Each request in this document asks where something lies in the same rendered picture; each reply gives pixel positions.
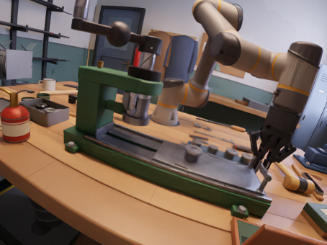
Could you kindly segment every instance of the white wall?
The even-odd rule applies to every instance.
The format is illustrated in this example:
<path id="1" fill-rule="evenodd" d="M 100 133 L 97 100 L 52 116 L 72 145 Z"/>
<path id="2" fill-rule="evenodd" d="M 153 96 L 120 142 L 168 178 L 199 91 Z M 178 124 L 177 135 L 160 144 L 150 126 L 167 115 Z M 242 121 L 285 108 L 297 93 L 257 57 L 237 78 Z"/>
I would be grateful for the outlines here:
<path id="1" fill-rule="evenodd" d="M 53 4 L 64 6 L 64 10 L 73 14 L 75 0 L 53 0 Z M 88 20 L 93 20 L 94 10 L 97 0 L 91 0 Z M 0 0 L 0 20 L 10 22 L 12 9 L 12 0 Z M 18 24 L 28 25 L 36 29 L 44 30 L 45 27 L 46 7 L 36 4 L 30 0 L 19 0 Z M 51 14 L 50 31 L 55 34 L 62 34 L 70 37 L 67 38 L 50 38 L 52 43 L 60 43 L 80 48 L 89 48 L 91 34 L 79 32 L 71 29 L 72 16 L 64 13 L 53 12 Z M 9 35 L 9 28 L 0 25 L 0 33 Z M 27 37 L 36 40 L 43 40 L 43 34 L 37 32 L 18 32 L 19 37 Z"/>
<path id="2" fill-rule="evenodd" d="M 244 11 L 240 34 L 253 43 L 273 52 L 287 52 L 291 43 L 308 41 L 327 50 L 326 0 L 228 0 L 239 4 Z M 204 32 L 192 16 L 194 0 L 98 0 L 95 22 L 99 19 L 101 5 L 133 6 L 146 9 L 143 35 L 151 29 L 177 32 L 197 37 L 199 43 Z M 257 79 L 246 73 L 239 79 L 214 71 L 215 76 L 273 92 L 275 81 Z"/>

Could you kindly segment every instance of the red bottle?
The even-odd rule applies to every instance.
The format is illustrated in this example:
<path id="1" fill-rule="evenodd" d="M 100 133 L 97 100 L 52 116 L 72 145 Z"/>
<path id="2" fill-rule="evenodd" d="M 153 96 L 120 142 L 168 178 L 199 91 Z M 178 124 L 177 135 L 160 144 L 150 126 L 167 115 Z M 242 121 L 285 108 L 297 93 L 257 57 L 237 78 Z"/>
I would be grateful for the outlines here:
<path id="1" fill-rule="evenodd" d="M 28 140 L 30 138 L 30 114 L 25 107 L 19 105 L 17 96 L 18 93 L 26 90 L 15 93 L 2 88 L 0 90 L 10 94 L 10 105 L 4 108 L 0 114 L 4 141 L 18 143 Z"/>

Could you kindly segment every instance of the black shelving rack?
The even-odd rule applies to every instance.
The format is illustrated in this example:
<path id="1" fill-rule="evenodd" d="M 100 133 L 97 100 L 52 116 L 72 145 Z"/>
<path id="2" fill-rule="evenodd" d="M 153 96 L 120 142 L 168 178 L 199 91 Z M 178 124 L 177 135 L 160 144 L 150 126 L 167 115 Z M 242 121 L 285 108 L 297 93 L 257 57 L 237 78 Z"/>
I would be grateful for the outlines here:
<path id="1" fill-rule="evenodd" d="M 47 7 L 47 11 L 45 14 L 45 28 L 44 30 L 39 30 L 39 29 L 35 29 L 35 28 L 31 28 L 28 25 L 24 26 L 24 25 L 20 25 L 17 24 L 17 20 L 18 20 L 18 6 L 19 6 L 19 0 L 12 0 L 12 18 L 11 18 L 11 22 L 3 22 L 0 21 L 0 25 L 6 25 L 8 27 L 10 27 L 10 40 L 12 41 L 10 48 L 13 50 L 17 49 L 17 31 L 20 32 L 28 32 L 28 31 L 32 31 L 32 32 L 39 32 L 39 33 L 43 33 L 44 37 L 43 37 L 43 52 L 42 52 L 42 58 L 38 58 L 38 57 L 33 57 L 33 60 L 41 60 L 42 61 L 42 78 L 46 78 L 47 76 L 47 63 L 53 63 L 55 65 L 58 64 L 58 61 L 66 61 L 66 60 L 62 60 L 59 58 L 48 58 L 48 47 L 49 47 L 49 37 L 54 37 L 54 38 L 69 38 L 66 37 L 62 34 L 55 34 L 50 32 L 50 21 L 51 21 L 51 13 L 52 12 L 63 12 L 66 14 L 69 14 L 67 12 L 64 11 L 64 7 L 59 7 L 53 4 L 53 0 L 48 0 L 48 1 L 44 1 L 44 0 L 30 0 L 33 1 L 37 4 L 41 4 L 43 6 Z M 10 85 L 16 85 L 16 80 L 11 80 L 10 81 L 2 81 L 2 86 L 10 86 Z"/>

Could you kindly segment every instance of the arbor press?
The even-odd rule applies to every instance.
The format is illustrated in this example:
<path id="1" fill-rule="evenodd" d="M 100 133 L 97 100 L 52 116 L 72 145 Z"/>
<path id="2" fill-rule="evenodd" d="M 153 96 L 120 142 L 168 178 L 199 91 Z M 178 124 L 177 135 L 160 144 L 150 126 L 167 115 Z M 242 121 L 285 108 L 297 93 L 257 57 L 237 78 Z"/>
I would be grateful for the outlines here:
<path id="1" fill-rule="evenodd" d="M 83 151 L 142 179 L 217 205 L 243 205 L 262 217 L 272 201 L 263 191 L 271 179 L 265 168 L 260 183 L 248 162 L 222 151 L 212 154 L 206 146 L 198 149 L 200 157 L 191 163 L 184 157 L 185 146 L 113 123 L 117 112 L 129 124 L 147 125 L 150 98 L 162 87 L 162 82 L 122 71 L 80 67 L 76 126 L 64 131 L 66 150 Z M 122 104 L 115 101 L 117 89 L 125 90 Z"/>

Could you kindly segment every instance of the red object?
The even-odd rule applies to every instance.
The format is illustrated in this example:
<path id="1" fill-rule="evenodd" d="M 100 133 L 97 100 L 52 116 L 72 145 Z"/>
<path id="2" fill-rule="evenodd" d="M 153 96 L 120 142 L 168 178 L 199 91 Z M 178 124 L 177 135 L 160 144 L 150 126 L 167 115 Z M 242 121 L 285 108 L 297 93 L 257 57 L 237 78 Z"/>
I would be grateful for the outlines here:
<path id="1" fill-rule="evenodd" d="M 135 50 L 135 55 L 134 55 L 134 61 L 133 61 L 133 66 L 139 66 L 140 65 L 140 55 L 142 52 L 138 50 L 138 47 Z"/>
<path id="2" fill-rule="evenodd" d="M 0 118 L 2 135 L 6 142 L 18 143 L 30 138 L 30 114 L 25 107 L 6 107 Z"/>

